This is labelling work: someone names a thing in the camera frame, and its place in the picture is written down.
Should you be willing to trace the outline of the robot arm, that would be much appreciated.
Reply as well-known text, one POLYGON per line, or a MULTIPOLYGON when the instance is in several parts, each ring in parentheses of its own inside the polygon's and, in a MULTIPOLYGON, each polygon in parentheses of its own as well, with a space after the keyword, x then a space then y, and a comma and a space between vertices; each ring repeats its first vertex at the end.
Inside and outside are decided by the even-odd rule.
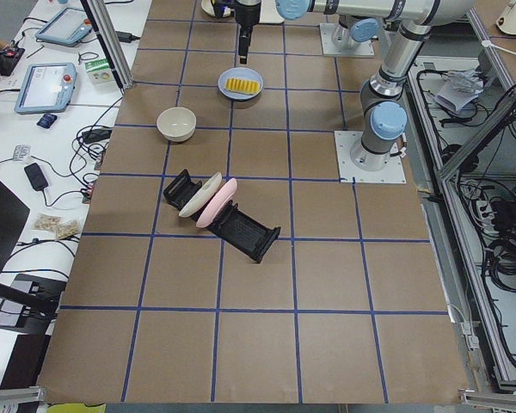
POLYGON ((277 1, 275 7, 286 20, 307 13, 379 17, 401 24, 378 72, 360 91, 365 131, 350 152, 360 169, 380 171, 395 141, 407 125, 408 116, 398 103, 411 65, 431 29, 456 21, 467 13, 472 1, 277 1))
POLYGON ((371 17, 340 15, 338 24, 335 39, 342 48, 355 48, 373 39, 379 30, 378 21, 371 17))

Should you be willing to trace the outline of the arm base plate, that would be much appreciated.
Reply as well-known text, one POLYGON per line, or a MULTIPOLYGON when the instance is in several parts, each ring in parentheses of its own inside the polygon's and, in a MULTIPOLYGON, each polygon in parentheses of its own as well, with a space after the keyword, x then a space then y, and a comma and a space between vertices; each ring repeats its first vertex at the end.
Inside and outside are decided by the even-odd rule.
POLYGON ((356 22, 348 28, 339 23, 321 23, 322 54, 329 57, 372 58, 372 38, 378 33, 374 20, 356 22))
POLYGON ((361 142, 361 131, 335 131, 335 151, 342 183, 405 184, 398 142, 390 151, 377 155, 368 152, 361 142))

